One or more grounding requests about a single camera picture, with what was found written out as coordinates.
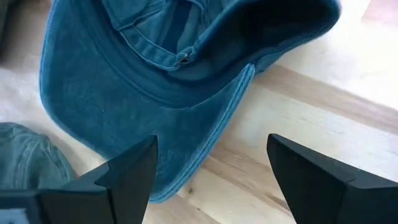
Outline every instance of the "teal fabric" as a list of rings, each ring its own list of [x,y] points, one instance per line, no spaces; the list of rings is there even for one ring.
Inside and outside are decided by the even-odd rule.
[[[57,189],[74,179],[65,156],[47,136],[0,123],[0,189]]]
[[[163,202],[210,153],[254,76],[339,15],[335,0],[56,0],[42,102],[105,159],[156,135],[150,201]]]

